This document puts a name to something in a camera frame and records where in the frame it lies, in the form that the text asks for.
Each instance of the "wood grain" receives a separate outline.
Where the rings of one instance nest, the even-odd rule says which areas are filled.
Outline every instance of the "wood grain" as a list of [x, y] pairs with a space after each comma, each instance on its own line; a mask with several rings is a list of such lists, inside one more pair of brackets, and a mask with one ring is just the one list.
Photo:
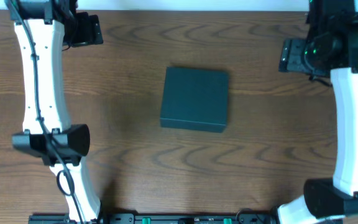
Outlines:
[[[268, 210], [301, 195], [306, 179], [332, 176], [333, 90], [277, 71], [284, 39], [307, 33], [304, 13], [90, 13], [104, 44], [63, 53], [65, 92], [73, 123], [91, 130], [88, 166], [109, 209]], [[224, 133], [159, 126], [172, 65], [229, 71]], [[19, 44], [0, 11], [0, 223], [68, 211], [48, 167], [12, 149], [23, 115]]]

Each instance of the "white background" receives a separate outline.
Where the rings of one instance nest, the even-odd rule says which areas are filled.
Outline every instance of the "white background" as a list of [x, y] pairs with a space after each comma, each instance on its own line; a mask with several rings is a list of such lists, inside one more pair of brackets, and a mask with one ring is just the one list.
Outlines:
[[[174, 11], [309, 11], [309, 0], [78, 0], [78, 9]], [[6, 9], [0, 0], [0, 9]]]

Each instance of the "wooden table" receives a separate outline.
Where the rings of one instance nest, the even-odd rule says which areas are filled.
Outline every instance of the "wooden table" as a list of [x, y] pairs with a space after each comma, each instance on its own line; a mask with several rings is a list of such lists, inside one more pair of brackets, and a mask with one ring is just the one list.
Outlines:
[[[268, 210], [300, 196], [306, 179], [332, 176], [333, 89], [278, 72], [284, 39], [307, 33], [305, 13], [90, 13], [104, 44], [63, 53], [65, 93], [73, 123], [90, 128], [89, 171], [110, 211]], [[224, 133], [159, 126], [172, 65], [230, 72]], [[68, 211], [49, 168], [12, 149], [23, 117], [19, 44], [0, 11], [0, 223]]]

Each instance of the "wooden tabletop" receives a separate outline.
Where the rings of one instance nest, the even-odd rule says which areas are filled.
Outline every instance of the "wooden tabletop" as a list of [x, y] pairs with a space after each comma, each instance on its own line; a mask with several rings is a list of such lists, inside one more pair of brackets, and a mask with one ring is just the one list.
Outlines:
[[[284, 39], [306, 36], [305, 13], [90, 13], [104, 44], [63, 53], [65, 93], [73, 123], [90, 128], [89, 172], [110, 211], [268, 210], [300, 196], [306, 179], [332, 176], [333, 89], [278, 72]], [[225, 132], [160, 127], [167, 66], [229, 71]], [[11, 146], [24, 117], [22, 72], [0, 11], [0, 223], [68, 212], [49, 168]]]

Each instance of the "white arm segment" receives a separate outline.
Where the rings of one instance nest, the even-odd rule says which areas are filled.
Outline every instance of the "white arm segment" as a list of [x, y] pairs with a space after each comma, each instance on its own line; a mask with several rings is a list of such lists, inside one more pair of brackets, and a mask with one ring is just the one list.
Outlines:
[[[43, 19], [26, 20], [27, 28], [35, 42], [35, 51], [39, 56], [38, 78], [39, 78], [39, 104], [41, 115], [49, 132], [59, 129], [61, 132], [71, 126], [70, 116], [65, 103], [62, 72], [62, 43], [65, 35], [64, 25], [53, 21], [51, 25], [45, 25]], [[34, 67], [31, 60], [31, 48], [29, 40], [22, 25], [15, 25], [15, 32], [19, 39], [25, 86], [25, 115], [23, 131], [29, 130], [31, 134], [42, 134], [39, 122], [36, 120], [34, 96]], [[100, 210], [100, 199], [96, 195], [86, 167], [86, 157], [81, 158], [78, 166], [67, 164], [70, 174], [73, 176], [76, 199], [82, 214], [82, 219], [89, 222], [98, 217]], [[50, 167], [57, 175], [63, 169], [61, 164]], [[70, 192], [64, 175], [60, 176], [60, 183], [65, 192]], [[80, 221], [74, 201], [66, 197], [70, 209], [70, 219]]]
[[[39, 56], [39, 103], [41, 115], [45, 118], [45, 126], [49, 132], [52, 132], [54, 128], [64, 131], [71, 126], [63, 90], [62, 43], [65, 27], [57, 21], [53, 21], [51, 25], [45, 25], [43, 19], [28, 19], [24, 22], [35, 42], [35, 51]], [[24, 70], [25, 113], [23, 131], [27, 129], [31, 134], [42, 134], [40, 124], [36, 120], [34, 69], [30, 57], [29, 40], [22, 25], [15, 24], [15, 32], [19, 39]]]
[[[67, 168], [70, 170], [71, 176], [73, 176], [76, 199], [83, 221], [90, 222], [93, 219], [97, 219], [100, 211], [100, 199], [93, 189], [90, 174], [86, 166], [86, 157], [81, 158], [78, 166], [67, 164]], [[50, 170], [57, 175], [59, 171], [63, 170], [63, 166], [61, 164], [55, 164], [55, 167], [51, 166]], [[60, 183], [63, 190], [69, 193], [67, 180], [63, 174], [60, 174]], [[73, 198], [66, 196], [66, 200], [68, 209], [70, 210], [70, 219], [79, 222], [80, 218], [78, 217]]]
[[[358, 191], [358, 74], [351, 68], [331, 71], [337, 110], [338, 151], [333, 177], [335, 188], [353, 196]], [[304, 196], [278, 209], [280, 224], [313, 224], [317, 220], [308, 210]], [[327, 217], [339, 219], [344, 216]]]

